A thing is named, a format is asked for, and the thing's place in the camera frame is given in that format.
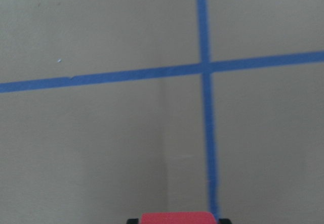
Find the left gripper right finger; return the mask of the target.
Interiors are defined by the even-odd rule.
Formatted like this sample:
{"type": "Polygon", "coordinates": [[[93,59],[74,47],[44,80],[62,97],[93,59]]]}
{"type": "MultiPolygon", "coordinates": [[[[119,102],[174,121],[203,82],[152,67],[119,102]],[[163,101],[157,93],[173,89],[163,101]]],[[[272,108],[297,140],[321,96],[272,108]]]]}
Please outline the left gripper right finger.
{"type": "Polygon", "coordinates": [[[231,220],[227,218],[220,218],[219,224],[231,224],[231,220]]]}

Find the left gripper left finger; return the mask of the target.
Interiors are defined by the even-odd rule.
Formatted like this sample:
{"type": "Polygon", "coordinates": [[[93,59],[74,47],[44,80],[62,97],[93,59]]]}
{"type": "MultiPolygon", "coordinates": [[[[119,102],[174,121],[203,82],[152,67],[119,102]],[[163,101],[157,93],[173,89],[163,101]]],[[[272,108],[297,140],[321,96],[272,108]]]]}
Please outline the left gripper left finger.
{"type": "Polygon", "coordinates": [[[138,224],[139,219],[138,218],[130,218],[127,220],[126,224],[138,224]]]}

